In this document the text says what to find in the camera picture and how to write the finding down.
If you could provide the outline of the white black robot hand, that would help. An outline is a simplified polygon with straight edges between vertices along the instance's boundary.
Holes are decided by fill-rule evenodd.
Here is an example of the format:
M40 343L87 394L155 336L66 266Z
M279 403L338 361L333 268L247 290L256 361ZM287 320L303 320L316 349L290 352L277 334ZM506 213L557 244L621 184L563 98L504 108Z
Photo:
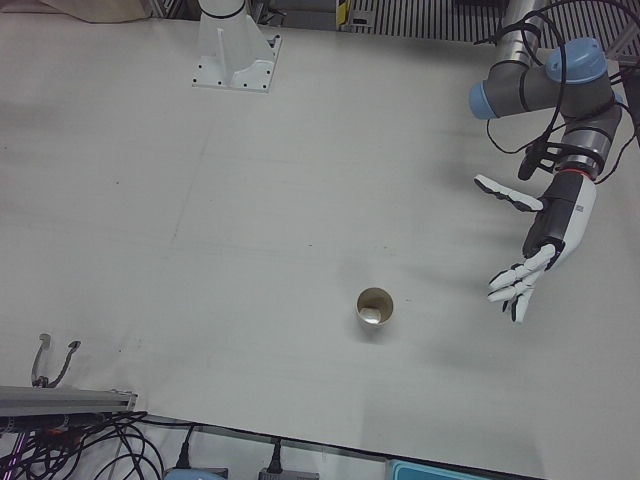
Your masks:
M596 201L596 185L575 169L556 173L538 198L484 175L475 176L474 183L484 193L535 215L522 246L522 260L489 282L488 300L501 303L511 321L521 324L537 282L581 244Z

